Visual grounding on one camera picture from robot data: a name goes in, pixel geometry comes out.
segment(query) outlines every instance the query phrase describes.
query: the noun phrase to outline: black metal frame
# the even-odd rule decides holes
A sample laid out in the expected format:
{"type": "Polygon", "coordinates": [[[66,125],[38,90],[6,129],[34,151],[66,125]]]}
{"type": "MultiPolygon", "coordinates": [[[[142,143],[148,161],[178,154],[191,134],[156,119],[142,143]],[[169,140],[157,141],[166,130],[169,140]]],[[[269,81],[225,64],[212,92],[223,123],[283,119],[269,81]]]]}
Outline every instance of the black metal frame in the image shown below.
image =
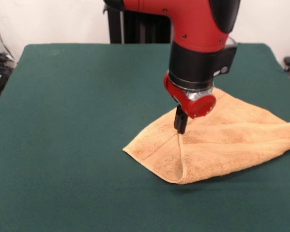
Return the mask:
{"type": "Polygon", "coordinates": [[[104,11],[108,12],[110,42],[112,44],[170,43],[171,22],[166,16],[124,11],[124,32],[122,32],[120,11],[107,6],[104,11]]]}

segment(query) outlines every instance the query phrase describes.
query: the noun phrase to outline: black cable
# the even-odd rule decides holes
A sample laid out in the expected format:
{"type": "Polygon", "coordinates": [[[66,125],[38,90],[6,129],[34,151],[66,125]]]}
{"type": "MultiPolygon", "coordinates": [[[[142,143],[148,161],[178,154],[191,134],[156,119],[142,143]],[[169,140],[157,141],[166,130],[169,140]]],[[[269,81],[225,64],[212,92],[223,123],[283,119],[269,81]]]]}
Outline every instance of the black cable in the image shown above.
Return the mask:
{"type": "Polygon", "coordinates": [[[3,42],[3,39],[2,39],[2,36],[1,36],[1,33],[0,33],[0,41],[1,41],[2,45],[3,45],[3,47],[5,48],[5,50],[9,53],[9,55],[10,55],[13,59],[15,59],[14,56],[11,54],[10,50],[5,46],[5,44],[4,44],[4,42],[3,42]]]}

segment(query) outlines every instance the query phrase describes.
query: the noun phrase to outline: white wall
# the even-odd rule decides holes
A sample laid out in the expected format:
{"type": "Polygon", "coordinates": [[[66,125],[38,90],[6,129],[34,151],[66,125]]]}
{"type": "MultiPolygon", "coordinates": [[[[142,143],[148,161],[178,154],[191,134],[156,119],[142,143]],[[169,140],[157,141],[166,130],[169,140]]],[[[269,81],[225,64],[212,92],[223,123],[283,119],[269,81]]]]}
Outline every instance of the white wall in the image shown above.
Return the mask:
{"type": "MultiPolygon", "coordinates": [[[[0,0],[0,30],[19,58],[32,43],[109,43],[103,0],[0,0]]],[[[232,36],[290,55],[290,0],[241,0],[232,36]]]]}
{"type": "Polygon", "coordinates": [[[29,43],[109,43],[103,7],[103,0],[0,0],[0,31],[17,58],[29,43]]]}
{"type": "Polygon", "coordinates": [[[290,55],[290,0],[241,0],[232,36],[268,44],[282,63],[290,55]]]}

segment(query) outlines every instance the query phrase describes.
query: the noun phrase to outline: towel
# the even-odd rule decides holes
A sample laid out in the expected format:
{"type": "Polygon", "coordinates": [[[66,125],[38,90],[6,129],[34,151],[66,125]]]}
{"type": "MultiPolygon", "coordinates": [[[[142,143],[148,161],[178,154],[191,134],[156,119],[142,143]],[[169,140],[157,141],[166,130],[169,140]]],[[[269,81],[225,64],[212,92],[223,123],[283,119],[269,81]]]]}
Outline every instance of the towel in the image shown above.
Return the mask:
{"type": "Polygon", "coordinates": [[[188,184],[237,172],[290,149],[290,122],[215,88],[216,107],[177,134],[176,109],[141,131],[123,151],[163,180],[188,184]]]}

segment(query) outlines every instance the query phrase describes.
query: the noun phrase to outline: table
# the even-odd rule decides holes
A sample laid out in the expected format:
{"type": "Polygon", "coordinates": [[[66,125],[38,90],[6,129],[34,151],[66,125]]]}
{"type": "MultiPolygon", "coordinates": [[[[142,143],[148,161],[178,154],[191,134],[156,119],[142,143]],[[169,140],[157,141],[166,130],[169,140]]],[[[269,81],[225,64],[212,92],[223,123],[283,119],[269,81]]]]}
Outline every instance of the table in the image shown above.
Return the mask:
{"type": "MultiPolygon", "coordinates": [[[[167,44],[29,45],[0,98],[0,232],[290,232],[290,151],[179,186],[122,148],[174,108],[167,44]]],[[[290,80],[239,44],[217,87],[290,121],[290,80]]]]}

